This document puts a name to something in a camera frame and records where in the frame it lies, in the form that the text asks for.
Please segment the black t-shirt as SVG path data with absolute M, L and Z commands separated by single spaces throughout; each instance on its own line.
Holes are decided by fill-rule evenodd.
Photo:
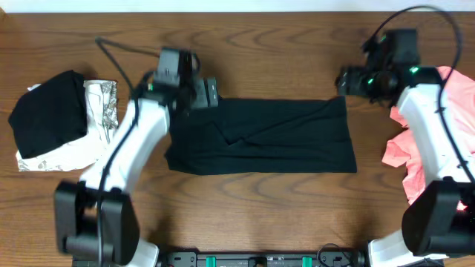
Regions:
M 222 99 L 176 119 L 170 134 L 168 166 L 189 174 L 357 171 L 342 96 Z

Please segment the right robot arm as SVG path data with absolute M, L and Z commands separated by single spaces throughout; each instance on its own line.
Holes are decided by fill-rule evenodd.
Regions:
M 447 105 L 447 79 L 422 66 L 414 29 L 374 33 L 363 45 L 363 66 L 341 70 L 341 95 L 388 100 L 413 133 L 425 189 L 409 206 L 401 228 L 368 244 L 368 266 L 437 266 L 474 254 L 474 158 L 456 135 Z

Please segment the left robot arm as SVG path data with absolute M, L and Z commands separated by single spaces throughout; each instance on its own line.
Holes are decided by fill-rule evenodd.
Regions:
M 156 145 L 182 113 L 218 104 L 215 79 L 199 77 L 190 50 L 164 47 L 156 70 L 132 89 L 105 153 L 78 182 L 54 191 L 56 245 L 85 266 L 156 266 L 160 250 L 140 236 L 131 192 Z

